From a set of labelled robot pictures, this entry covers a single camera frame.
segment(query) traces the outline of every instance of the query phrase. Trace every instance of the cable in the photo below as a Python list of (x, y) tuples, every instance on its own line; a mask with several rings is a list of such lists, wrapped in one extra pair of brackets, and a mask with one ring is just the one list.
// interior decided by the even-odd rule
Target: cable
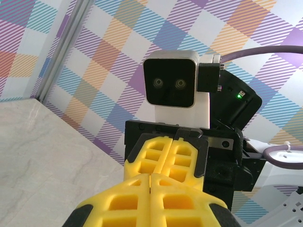
[(303, 46), (262, 46), (228, 53), (221, 57), (221, 63), (246, 56), (263, 53), (299, 53), (303, 54)]
[[(303, 162), (281, 162), (270, 156), (270, 153), (273, 151), (288, 150), (288, 148), (289, 145), (272, 146), (263, 151), (263, 156), (269, 163), (283, 169), (303, 169)], [(291, 146), (291, 150), (303, 151), (303, 146)]]

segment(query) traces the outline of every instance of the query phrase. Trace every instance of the camera lens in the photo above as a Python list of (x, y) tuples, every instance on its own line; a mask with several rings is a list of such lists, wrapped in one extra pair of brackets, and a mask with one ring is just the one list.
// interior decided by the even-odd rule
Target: camera lens
[(156, 78), (153, 81), (153, 85), (155, 86), (155, 88), (160, 88), (163, 86), (163, 80), (161, 80), (160, 78)]
[(183, 79), (178, 79), (176, 81), (176, 88), (183, 89), (185, 88), (186, 82)]

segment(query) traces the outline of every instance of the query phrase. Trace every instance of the plaid wallpaper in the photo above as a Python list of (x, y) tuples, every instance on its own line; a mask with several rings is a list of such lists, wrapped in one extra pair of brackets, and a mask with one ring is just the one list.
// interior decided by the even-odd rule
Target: plaid wallpaper
[(0, 101), (35, 96), (75, 3), (0, 0)]
[[(124, 123), (154, 120), (144, 99), (143, 59), (154, 50), (229, 52), (303, 44), (301, 0), (96, 0), (46, 105), (123, 164)], [(303, 144), (303, 57), (263, 54), (227, 70), (263, 105), (244, 130), (253, 139)], [(295, 187), (237, 192), (233, 213), (247, 226)]]

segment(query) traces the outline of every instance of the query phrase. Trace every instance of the white plastic part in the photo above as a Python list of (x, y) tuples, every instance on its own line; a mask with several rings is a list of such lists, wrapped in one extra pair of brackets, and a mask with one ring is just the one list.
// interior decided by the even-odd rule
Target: white plastic part
[[(247, 143), (260, 154), (268, 147), (277, 146), (276, 144), (264, 143), (258, 140), (249, 140)], [(277, 160), (285, 161), (284, 156), (287, 156), (288, 162), (303, 162), (303, 155), (300, 151), (292, 151), (292, 153), (276, 151), (272, 155)], [(266, 162), (255, 187), (269, 185), (303, 186), (303, 170), (283, 169)]]
[(213, 57), (213, 63), (220, 63), (221, 62), (221, 55), (215, 54)]
[(293, 192), (284, 203), (249, 227), (303, 227), (303, 194)]
[(288, 147), (287, 152), (290, 152), (290, 142), (285, 141), (284, 144), (287, 145), (287, 147)]
[[(213, 63), (214, 55), (205, 54), (199, 59), (202, 63)], [(155, 106), (157, 123), (178, 124), (190, 128), (210, 128), (209, 93), (196, 92), (195, 104), (191, 108)]]

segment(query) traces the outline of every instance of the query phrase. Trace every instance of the checkered wall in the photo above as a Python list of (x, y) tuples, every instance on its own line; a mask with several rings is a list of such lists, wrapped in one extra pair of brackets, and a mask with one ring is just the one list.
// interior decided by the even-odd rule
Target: checkered wall
[[(302, 45), (302, 8), (301, 0), (96, 0), (46, 105), (123, 164), (125, 121), (154, 120), (144, 99), (146, 56), (161, 49), (202, 55)], [(229, 62), (227, 70), (263, 99), (247, 137), (303, 144), (302, 56), (251, 56)], [(247, 226), (285, 200), (285, 190), (295, 188), (237, 192), (233, 212)]]
[(56, 22), (62, 0), (0, 0), (0, 101), (35, 96), (76, 0), (69, 3)]

